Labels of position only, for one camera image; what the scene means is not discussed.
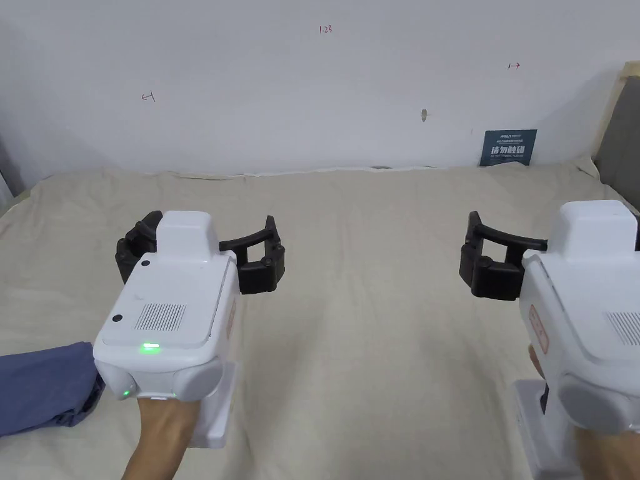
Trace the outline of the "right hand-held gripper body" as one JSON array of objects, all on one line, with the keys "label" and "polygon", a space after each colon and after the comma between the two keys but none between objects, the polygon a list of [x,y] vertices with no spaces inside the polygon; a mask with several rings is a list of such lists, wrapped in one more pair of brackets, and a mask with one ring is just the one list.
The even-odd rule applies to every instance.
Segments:
[{"label": "right hand-held gripper body", "polygon": [[527,251],[519,312],[542,379],[514,383],[533,479],[581,479],[575,428],[639,429],[638,221],[615,199],[564,204]]}]

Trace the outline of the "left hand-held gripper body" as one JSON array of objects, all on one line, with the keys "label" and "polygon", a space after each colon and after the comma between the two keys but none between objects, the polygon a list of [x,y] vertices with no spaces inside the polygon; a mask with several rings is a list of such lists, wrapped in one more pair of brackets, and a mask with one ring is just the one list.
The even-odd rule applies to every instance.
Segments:
[{"label": "left hand-held gripper body", "polygon": [[156,234],[97,336],[95,364],[120,401],[201,403],[190,445],[223,448],[238,376],[229,354],[236,259],[220,251],[206,212],[168,211]]}]

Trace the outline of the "person's left hand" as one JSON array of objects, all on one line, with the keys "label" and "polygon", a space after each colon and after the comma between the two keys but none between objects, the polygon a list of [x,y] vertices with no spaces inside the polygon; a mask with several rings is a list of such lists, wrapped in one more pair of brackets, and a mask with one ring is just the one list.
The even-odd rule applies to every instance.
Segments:
[{"label": "person's left hand", "polygon": [[154,453],[184,454],[194,434],[201,402],[140,398],[137,405],[141,421],[139,445]]}]

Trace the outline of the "person's right hand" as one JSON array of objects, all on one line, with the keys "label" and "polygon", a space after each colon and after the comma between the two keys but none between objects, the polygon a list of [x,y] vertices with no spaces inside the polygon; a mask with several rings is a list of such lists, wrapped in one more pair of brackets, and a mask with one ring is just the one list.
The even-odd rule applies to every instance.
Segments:
[{"label": "person's right hand", "polygon": [[546,401],[536,407],[536,443],[546,476],[581,479],[639,478],[639,373],[636,366],[607,365],[580,357],[529,357],[546,378]]}]

